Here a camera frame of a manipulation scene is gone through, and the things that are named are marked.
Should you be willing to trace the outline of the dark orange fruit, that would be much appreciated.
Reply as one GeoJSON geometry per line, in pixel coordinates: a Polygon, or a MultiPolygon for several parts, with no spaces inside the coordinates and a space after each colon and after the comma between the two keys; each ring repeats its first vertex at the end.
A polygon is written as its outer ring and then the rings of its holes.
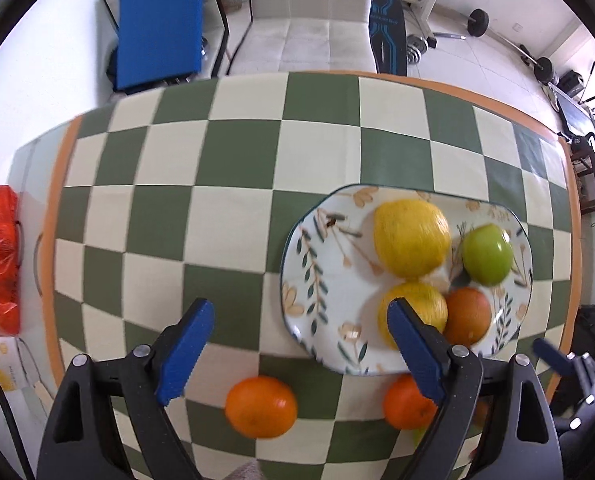
{"type": "Polygon", "coordinates": [[[450,344],[472,347],[491,326],[491,305],[479,289],[464,287],[446,296],[448,318],[444,337],[450,344]]]}

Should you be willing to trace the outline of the green apple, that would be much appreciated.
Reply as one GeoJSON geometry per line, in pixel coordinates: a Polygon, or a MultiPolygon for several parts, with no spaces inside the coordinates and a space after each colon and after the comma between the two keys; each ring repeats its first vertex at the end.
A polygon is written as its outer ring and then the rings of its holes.
{"type": "Polygon", "coordinates": [[[462,265],[472,281],[491,287],[509,274],[513,250],[508,233],[488,223],[471,230],[462,242],[462,265]]]}
{"type": "Polygon", "coordinates": [[[423,440],[426,433],[427,433],[427,427],[422,427],[422,428],[412,430],[411,437],[412,437],[412,442],[413,442],[414,448],[418,448],[419,444],[423,440]]]}

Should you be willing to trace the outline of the bright orange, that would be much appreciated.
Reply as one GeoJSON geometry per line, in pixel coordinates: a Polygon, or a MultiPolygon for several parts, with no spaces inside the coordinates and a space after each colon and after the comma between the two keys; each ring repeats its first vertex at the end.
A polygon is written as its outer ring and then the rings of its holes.
{"type": "Polygon", "coordinates": [[[298,419],[298,400],[277,378],[244,379],[227,394],[225,416],[238,434],[249,439],[275,439],[298,419]]]}
{"type": "Polygon", "coordinates": [[[401,375],[387,389],[382,403],[385,420],[398,430],[427,428],[437,406],[419,390],[410,374],[401,375]]]}

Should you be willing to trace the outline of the large yellow lemon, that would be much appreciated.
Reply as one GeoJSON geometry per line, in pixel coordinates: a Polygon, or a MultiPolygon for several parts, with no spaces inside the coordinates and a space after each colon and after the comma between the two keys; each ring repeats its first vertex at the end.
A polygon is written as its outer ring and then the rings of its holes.
{"type": "Polygon", "coordinates": [[[433,204],[393,200],[373,214],[373,242],[387,270],[404,280],[418,280],[444,263],[451,246],[450,227],[433,204]]]}

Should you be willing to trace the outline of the yellow snack box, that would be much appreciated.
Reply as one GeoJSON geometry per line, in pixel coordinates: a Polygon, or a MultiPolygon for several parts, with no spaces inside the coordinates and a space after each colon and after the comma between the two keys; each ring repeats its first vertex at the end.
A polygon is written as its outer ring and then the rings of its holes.
{"type": "Polygon", "coordinates": [[[40,370],[28,345],[19,337],[0,337],[0,386],[5,392],[34,387],[40,370]]]}

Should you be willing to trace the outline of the dark wooden shelf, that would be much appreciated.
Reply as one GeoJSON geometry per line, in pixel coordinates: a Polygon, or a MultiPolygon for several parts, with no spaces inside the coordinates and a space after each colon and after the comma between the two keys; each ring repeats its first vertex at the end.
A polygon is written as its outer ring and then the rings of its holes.
{"type": "Polygon", "coordinates": [[[595,212],[595,135],[572,136],[570,148],[581,213],[591,214],[595,212]]]}

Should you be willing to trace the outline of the floral oval ceramic plate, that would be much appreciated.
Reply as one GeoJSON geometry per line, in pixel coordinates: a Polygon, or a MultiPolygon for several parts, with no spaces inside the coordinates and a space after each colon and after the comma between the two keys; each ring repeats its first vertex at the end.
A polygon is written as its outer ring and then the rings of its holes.
{"type": "Polygon", "coordinates": [[[491,306],[491,325],[473,349],[484,358],[499,358],[519,336],[532,296],[534,266],[526,228],[505,206],[410,188],[343,186],[296,223],[280,263],[281,308],[289,334],[337,373],[406,372],[405,361],[378,326],[380,299],[400,280],[375,253],[373,219],[379,206],[395,200],[424,200],[444,214],[450,250],[423,281],[443,294],[463,286],[482,292],[491,306]],[[471,280],[460,255],[463,238],[488,224],[504,230],[512,247],[511,269],[493,287],[471,280]]]}

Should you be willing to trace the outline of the green white checkered tablecloth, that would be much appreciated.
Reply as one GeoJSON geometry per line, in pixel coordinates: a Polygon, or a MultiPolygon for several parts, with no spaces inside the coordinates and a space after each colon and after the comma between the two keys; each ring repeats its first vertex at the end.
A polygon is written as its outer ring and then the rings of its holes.
{"type": "Polygon", "coordinates": [[[509,208],[529,234],[534,284],[517,338],[571,339],[578,213],[565,155],[534,119],[446,84],[353,74],[261,74],[122,99],[73,122],[52,193],[52,364],[120,358],[192,300],[215,327],[168,407],[201,474],[256,462],[270,479],[394,479],[411,432],[384,420],[385,375],[319,364],[291,336],[280,261],[293,226],[343,186],[399,186],[509,208]],[[249,439],[229,424],[244,379],[284,382],[293,427],[249,439]]]}

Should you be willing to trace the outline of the barbell on floor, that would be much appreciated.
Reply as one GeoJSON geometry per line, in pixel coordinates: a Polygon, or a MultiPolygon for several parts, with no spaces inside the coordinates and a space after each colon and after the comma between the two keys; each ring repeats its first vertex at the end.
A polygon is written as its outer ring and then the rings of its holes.
{"type": "Polygon", "coordinates": [[[549,58],[542,56],[541,58],[534,58],[527,50],[527,47],[521,44],[515,44],[510,39],[506,38],[496,30],[491,28],[489,24],[489,15],[482,9],[473,10],[467,18],[467,30],[472,37],[482,37],[484,35],[493,36],[496,40],[501,41],[507,47],[520,55],[521,60],[531,66],[535,79],[547,86],[548,84],[558,84],[559,76],[553,68],[552,62],[549,58]]]}

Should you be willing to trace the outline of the black blue weight bench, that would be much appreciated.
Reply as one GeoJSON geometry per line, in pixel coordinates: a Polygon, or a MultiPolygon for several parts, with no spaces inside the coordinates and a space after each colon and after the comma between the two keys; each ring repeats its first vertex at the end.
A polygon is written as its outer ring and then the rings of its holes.
{"type": "Polygon", "coordinates": [[[371,0],[369,37],[378,72],[407,76],[406,25],[401,0],[371,0]]]}

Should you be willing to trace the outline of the white padded chair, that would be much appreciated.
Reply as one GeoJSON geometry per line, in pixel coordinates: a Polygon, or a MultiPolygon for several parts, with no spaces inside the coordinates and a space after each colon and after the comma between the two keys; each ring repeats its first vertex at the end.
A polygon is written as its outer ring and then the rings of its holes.
{"type": "Polygon", "coordinates": [[[371,0],[249,0],[250,25],[228,73],[375,73],[371,0]]]}

